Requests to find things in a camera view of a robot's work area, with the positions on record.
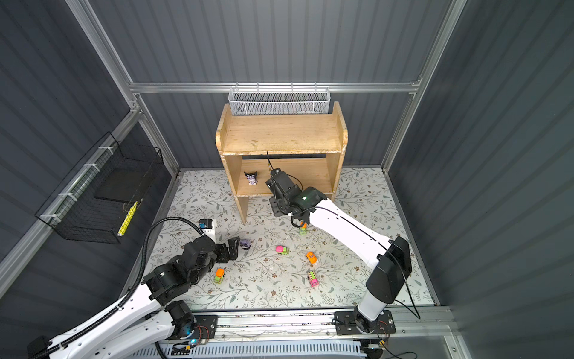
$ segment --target metal mesh basket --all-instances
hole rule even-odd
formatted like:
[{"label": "metal mesh basket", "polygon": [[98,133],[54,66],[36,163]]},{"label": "metal mesh basket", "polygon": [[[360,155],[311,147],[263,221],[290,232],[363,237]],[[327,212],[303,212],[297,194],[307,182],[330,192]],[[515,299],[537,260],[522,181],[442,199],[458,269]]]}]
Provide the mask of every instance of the metal mesh basket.
[{"label": "metal mesh basket", "polygon": [[329,113],[329,89],[310,92],[243,92],[229,90],[233,116]]},{"label": "metal mesh basket", "polygon": [[131,220],[137,215],[163,166],[161,151],[115,142],[93,164],[84,166],[88,170],[80,180],[58,195],[62,201],[57,209],[36,217],[67,240],[119,244],[120,227],[127,230],[126,216]]}]

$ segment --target floral mat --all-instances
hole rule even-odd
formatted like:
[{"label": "floral mat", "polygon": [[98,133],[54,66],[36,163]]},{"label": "floral mat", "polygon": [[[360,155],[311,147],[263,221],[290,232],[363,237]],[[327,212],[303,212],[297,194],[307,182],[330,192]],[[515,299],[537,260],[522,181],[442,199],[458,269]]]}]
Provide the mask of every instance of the floral mat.
[{"label": "floral mat", "polygon": [[[400,234],[406,238],[379,168],[343,168],[335,203],[383,235],[394,238]],[[211,273],[178,298],[193,310],[354,306],[366,290],[364,284],[371,271],[355,253],[313,226],[302,236],[287,216],[274,217],[268,197],[251,198],[247,223],[242,223],[223,170],[183,172],[169,215],[194,222],[200,218],[215,219],[216,243],[226,243],[226,239],[235,236],[251,241],[250,249],[239,249],[236,261],[216,264]],[[181,222],[166,222],[146,273],[181,254],[184,244],[196,236]],[[277,254],[277,245],[287,246],[290,253]],[[313,268],[305,257],[309,251],[319,259]],[[432,305],[418,261],[413,253],[410,256],[413,273],[408,284],[415,304]],[[215,269],[219,267],[225,270],[225,277],[221,284],[215,284]],[[319,280],[317,287],[309,285],[310,270]],[[406,288],[397,299],[410,304]]]}]

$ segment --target purple toy figure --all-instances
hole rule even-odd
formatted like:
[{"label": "purple toy figure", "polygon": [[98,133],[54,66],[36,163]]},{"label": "purple toy figure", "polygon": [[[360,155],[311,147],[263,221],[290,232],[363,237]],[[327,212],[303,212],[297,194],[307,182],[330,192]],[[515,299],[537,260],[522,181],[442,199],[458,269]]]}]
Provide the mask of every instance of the purple toy figure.
[{"label": "purple toy figure", "polygon": [[240,240],[239,246],[241,246],[241,249],[247,250],[247,249],[251,248],[251,243],[248,240]]}]

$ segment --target black cable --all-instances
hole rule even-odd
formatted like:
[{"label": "black cable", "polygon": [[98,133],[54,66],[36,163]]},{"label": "black cable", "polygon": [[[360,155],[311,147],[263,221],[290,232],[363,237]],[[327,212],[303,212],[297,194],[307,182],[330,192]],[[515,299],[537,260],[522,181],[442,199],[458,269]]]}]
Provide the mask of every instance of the black cable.
[{"label": "black cable", "polygon": [[411,308],[407,307],[405,303],[400,302],[400,301],[398,301],[398,300],[396,300],[396,299],[395,299],[395,302],[397,302],[397,303],[401,304],[403,307],[407,308],[407,309],[409,310],[409,312],[411,312],[411,313],[412,313],[414,316],[416,316],[418,319],[421,319],[421,315],[418,314],[418,311],[417,311],[417,314],[418,314],[418,315],[417,315],[417,314],[415,314],[415,312],[413,312],[413,310],[412,310]]},{"label": "black cable", "polygon": [[291,225],[295,228],[301,228],[302,226],[297,226],[295,223],[293,223],[293,217],[291,217]]},{"label": "black cable", "polygon": [[299,184],[301,185],[301,190],[303,190],[303,184],[301,183],[301,181],[299,181],[299,179],[297,177],[292,176],[292,175],[288,175],[288,176],[291,178],[295,178],[297,180],[297,182],[299,182]]},{"label": "black cable", "polygon": [[331,320],[331,323],[333,323],[334,325],[346,325],[345,322],[343,322],[337,318],[333,318],[333,320]]},{"label": "black cable", "polygon": [[[351,221],[349,221],[347,218],[342,217],[342,216],[339,216],[338,213],[333,212],[333,211],[331,211],[330,209],[323,208],[323,207],[319,207],[319,206],[314,206],[314,207],[307,208],[306,210],[303,210],[303,211],[300,212],[300,213],[306,212],[306,211],[311,210],[311,209],[313,209],[313,208],[320,208],[320,209],[322,209],[322,210],[331,212],[332,214],[334,214],[334,215],[336,215],[336,216],[338,216],[338,217],[344,219],[345,221],[347,221],[347,223],[349,223],[349,224],[352,225],[353,227],[357,228],[359,231],[363,232],[366,236],[368,236],[368,237],[371,238],[372,240],[376,241],[375,238],[373,238],[369,233],[365,232],[365,231],[362,230],[361,228],[357,227],[354,223],[352,223]],[[398,268],[401,270],[402,278],[403,278],[404,281],[405,281],[406,291],[407,291],[407,293],[409,294],[410,302],[412,303],[413,308],[414,308],[414,311],[415,311],[417,314],[413,313],[413,311],[410,310],[410,308],[407,307],[404,303],[401,303],[401,302],[399,302],[399,303],[401,303],[402,305],[404,305],[404,306],[405,306],[411,313],[413,313],[413,315],[416,316],[418,319],[421,319],[421,315],[419,314],[419,312],[418,312],[418,310],[417,310],[417,306],[416,306],[416,304],[414,303],[413,295],[410,293],[409,285],[406,283],[405,272],[402,270],[402,267],[401,267],[399,261],[397,260],[397,258],[396,258],[391,252],[389,252],[389,248],[385,248],[380,242],[377,242],[377,243],[379,243],[380,246],[383,247],[383,248],[387,251],[387,253],[393,258],[394,262],[397,264]],[[402,250],[402,248],[400,248],[398,245],[396,245],[396,244],[393,243],[393,242],[391,242],[391,245],[394,245],[394,246],[397,247],[398,249],[401,249],[401,250]]]},{"label": "black cable", "polygon": [[89,333],[90,331],[92,331],[94,328],[96,328],[97,326],[99,326],[100,324],[102,324],[103,322],[105,322],[109,317],[111,317],[114,313],[116,313],[118,311],[118,308],[121,308],[124,306],[124,304],[127,303],[128,300],[130,300],[130,298],[134,295],[135,291],[137,290],[137,288],[139,287],[139,282],[142,280],[142,277],[144,276],[144,271],[145,271],[145,265],[146,265],[146,253],[148,251],[148,242],[149,242],[149,236],[152,234],[152,231],[159,226],[160,224],[166,222],[166,221],[182,221],[188,225],[190,225],[191,227],[193,227],[193,229],[195,229],[200,235],[203,235],[203,231],[201,229],[199,229],[193,222],[191,222],[188,219],[182,218],[182,217],[166,217],[163,219],[160,219],[159,221],[157,221],[156,223],[152,224],[152,226],[150,227],[150,229],[148,230],[148,233],[145,235],[145,238],[143,239],[143,245],[142,245],[142,258],[141,258],[141,263],[139,264],[139,272],[138,272],[138,276],[136,277],[136,279],[134,280],[134,284],[130,287],[130,289],[128,290],[127,294],[123,297],[123,299],[118,303],[117,306],[115,306],[114,308],[112,308],[109,312],[105,313],[104,315],[102,315],[100,318],[98,318],[98,320],[96,320],[94,323],[88,325],[86,328],[84,328],[83,330],[80,330],[78,333],[72,335],[71,337],[69,337],[66,340],[61,341],[60,343],[58,343],[57,345],[51,347],[50,349],[44,350],[41,353],[36,354],[35,356],[33,356],[30,359],[40,359],[42,357],[48,356],[52,353],[54,353],[55,351],[59,350],[60,348],[65,348],[66,346],[68,346],[71,342],[73,342],[74,340],[81,338],[82,336],[84,336],[85,334]]},{"label": "black cable", "polygon": [[164,352],[161,350],[160,342],[156,342],[156,350],[157,350],[157,353],[160,355],[161,359],[169,359],[168,356],[165,355]]},{"label": "black cable", "polygon": [[265,152],[267,152],[267,162],[271,166],[271,169],[275,169],[275,168],[273,168],[273,165],[271,164],[271,161],[269,160],[269,151],[265,151]]},{"label": "black cable", "polygon": [[418,358],[418,354],[415,353],[415,352],[403,352],[403,353],[400,353],[400,354],[393,354],[393,353],[389,350],[389,348],[386,347],[385,344],[382,344],[382,346],[383,346],[383,348],[385,348],[385,349],[387,350],[387,352],[389,352],[389,354],[392,355],[393,358],[404,359],[404,358],[401,358],[401,357],[400,357],[400,355],[403,355],[403,354],[414,354],[414,358],[413,358],[413,359],[417,359],[417,358]]}]

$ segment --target metal frame bar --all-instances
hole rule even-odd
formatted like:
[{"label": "metal frame bar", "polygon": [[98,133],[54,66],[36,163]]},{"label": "metal frame bar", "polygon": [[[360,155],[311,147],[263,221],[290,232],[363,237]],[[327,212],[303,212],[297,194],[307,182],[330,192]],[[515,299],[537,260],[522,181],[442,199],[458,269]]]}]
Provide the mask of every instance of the metal frame bar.
[{"label": "metal frame bar", "polygon": [[[104,140],[100,148],[90,156],[86,163],[94,163],[103,152],[107,151],[107,149],[103,147],[110,146],[115,142],[114,138],[118,141],[124,139],[140,117],[141,112],[138,109],[132,109],[111,133],[112,136],[108,136]],[[70,188],[73,188],[82,176],[86,174],[88,168],[88,166],[82,166],[62,192],[69,192]],[[53,211],[59,207],[62,200],[62,196],[56,197],[48,206],[45,213],[53,213]],[[14,246],[10,253],[2,260],[0,263],[0,298],[6,293],[12,283],[14,283],[18,275],[20,275],[30,260],[32,260],[32,257],[38,252],[52,232],[53,230],[50,226],[39,219],[36,220],[32,227],[30,227],[18,243],[16,243],[16,246]]]},{"label": "metal frame bar", "polygon": [[98,53],[98,56],[106,66],[106,69],[110,73],[116,86],[118,86],[124,100],[130,107],[141,108],[143,110],[145,116],[143,116],[139,124],[148,135],[152,145],[161,149],[164,164],[172,177],[174,177],[179,171],[177,160],[161,134],[160,129],[157,127],[147,106],[145,106],[144,100],[131,92],[129,88],[129,84],[132,82],[131,77],[112,45],[110,38],[106,35],[106,31],[98,20],[89,0],[66,0],[66,4],[68,4],[72,14],[76,17],[76,20],[84,30],[84,33]]},{"label": "metal frame bar", "polygon": [[426,93],[429,83],[432,80],[435,70],[439,65],[440,59],[443,56],[444,50],[447,47],[448,40],[450,40],[452,32],[455,29],[456,23],[466,5],[467,0],[452,0],[448,8],[447,14],[444,17],[443,23],[441,24],[439,33],[435,38],[435,42],[430,50],[430,54],[426,59],[425,65],[422,68],[420,76],[419,90],[413,95],[412,100],[407,105],[407,108],[399,121],[397,130],[393,135],[391,144],[387,149],[381,167],[386,173],[393,164],[393,161],[397,155],[398,149],[401,146],[402,140],[405,138],[406,131],[409,129],[410,123],[412,122],[414,115],[418,110],[418,106],[421,104],[421,100]]},{"label": "metal frame bar", "polygon": [[[368,339],[376,334],[337,336],[331,323],[337,311],[352,307],[284,309],[284,310],[238,310],[194,311],[195,315],[217,315],[218,328],[214,341],[297,340],[297,339]],[[417,319],[403,307],[388,307],[393,313],[397,328],[393,337],[426,337],[460,335],[459,328],[449,307],[420,306],[421,319]]]},{"label": "metal frame bar", "polygon": [[418,91],[418,82],[413,83],[130,83],[129,89],[139,94],[176,93],[228,93],[232,87],[244,92],[303,92],[328,88],[331,93],[357,92],[407,92]]},{"label": "metal frame bar", "polygon": [[470,359],[470,352],[462,335],[445,335],[444,342],[452,359]]},{"label": "metal frame bar", "polygon": [[413,237],[413,232],[410,230],[409,222],[406,220],[405,212],[402,210],[401,203],[398,200],[397,193],[394,190],[393,182],[389,177],[388,172],[384,173],[385,180],[387,181],[387,185],[389,186],[389,191],[391,192],[391,196],[393,197],[393,201],[397,206],[397,212],[401,219],[402,224],[405,227],[406,235],[409,237],[410,246],[413,248],[414,255],[417,256],[418,264],[421,266],[421,273],[422,277],[425,279],[426,286],[429,288],[430,296],[436,305],[440,305],[439,297],[436,295],[435,288],[432,285],[431,278],[429,277],[429,273],[426,271],[425,264],[422,260],[421,253],[418,251],[417,242]]}]

